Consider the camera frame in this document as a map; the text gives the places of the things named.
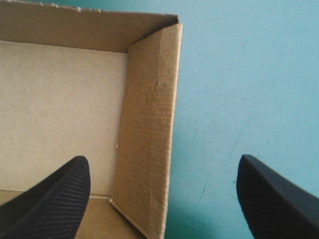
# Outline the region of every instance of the teal wall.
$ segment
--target teal wall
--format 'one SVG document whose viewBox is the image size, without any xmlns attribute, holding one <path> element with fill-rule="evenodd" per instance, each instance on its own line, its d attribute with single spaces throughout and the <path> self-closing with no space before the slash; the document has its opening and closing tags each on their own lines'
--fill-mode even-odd
<svg viewBox="0 0 319 239">
<path fill-rule="evenodd" d="M 184 24 L 166 239 L 252 238 L 235 188 L 243 153 L 319 196 L 319 1 L 54 2 Z"/>
</svg>

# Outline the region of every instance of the blue painted surface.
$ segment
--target blue painted surface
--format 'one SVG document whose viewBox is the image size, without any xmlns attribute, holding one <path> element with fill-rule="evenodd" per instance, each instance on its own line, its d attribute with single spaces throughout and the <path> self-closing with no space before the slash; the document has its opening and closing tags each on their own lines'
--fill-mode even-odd
<svg viewBox="0 0 319 239">
<path fill-rule="evenodd" d="M 184 24 L 166 239 L 252 238 L 235 188 L 243 153 L 319 196 L 319 1 L 54 2 Z"/>
</svg>

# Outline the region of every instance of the scuff mark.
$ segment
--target scuff mark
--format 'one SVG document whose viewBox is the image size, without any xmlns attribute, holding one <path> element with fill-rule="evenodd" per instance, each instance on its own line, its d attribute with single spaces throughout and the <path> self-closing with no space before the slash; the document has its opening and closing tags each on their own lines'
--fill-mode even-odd
<svg viewBox="0 0 319 239">
<path fill-rule="evenodd" d="M 230 149 L 230 153 L 229 153 L 229 156 L 228 156 L 228 159 L 231 160 L 231 157 L 233 156 L 233 153 L 236 149 L 236 146 L 239 142 L 239 139 L 241 137 L 241 135 L 243 134 L 243 132 L 245 131 L 245 129 L 247 128 L 248 126 L 248 123 L 252 117 L 253 113 L 251 113 L 245 120 L 245 122 L 243 123 L 243 126 L 241 127 L 241 129 L 239 130 L 239 133 L 237 134 L 236 136 L 236 139 L 235 139 L 235 142 L 233 143 L 233 145 L 231 146 L 231 149 Z"/>
<path fill-rule="evenodd" d="M 200 200 L 202 199 L 202 197 L 203 197 L 203 195 L 204 195 L 204 192 L 205 192 L 205 190 L 206 190 L 206 186 L 207 186 L 208 179 L 209 179 L 209 176 L 206 178 L 206 182 L 205 182 L 205 184 L 204 184 L 204 187 L 203 187 L 203 190 L 202 190 L 202 192 L 201 192 L 201 194 L 200 194 L 200 197 L 199 197 L 199 199 L 198 199 L 198 201 L 197 201 L 197 203 L 196 203 L 196 207 L 198 207 L 198 205 L 199 205 L 199 203 L 200 203 Z"/>
</svg>

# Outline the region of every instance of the cardboard box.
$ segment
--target cardboard box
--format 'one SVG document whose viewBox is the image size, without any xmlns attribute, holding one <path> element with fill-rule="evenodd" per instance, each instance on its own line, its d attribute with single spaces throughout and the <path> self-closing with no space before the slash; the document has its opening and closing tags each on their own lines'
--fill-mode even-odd
<svg viewBox="0 0 319 239">
<path fill-rule="evenodd" d="M 77 239 L 162 239 L 181 29 L 176 15 L 0 0 L 0 203 L 85 155 Z"/>
</svg>

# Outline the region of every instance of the cardboard box wall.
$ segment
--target cardboard box wall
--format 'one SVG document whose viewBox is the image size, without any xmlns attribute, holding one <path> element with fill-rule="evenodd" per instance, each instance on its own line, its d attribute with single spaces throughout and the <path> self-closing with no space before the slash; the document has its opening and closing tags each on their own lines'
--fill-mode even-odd
<svg viewBox="0 0 319 239">
<path fill-rule="evenodd" d="M 77 238 L 143 238 L 118 211 L 163 238 L 180 42 L 175 15 L 0 0 L 0 202 L 82 154 Z"/>
</svg>

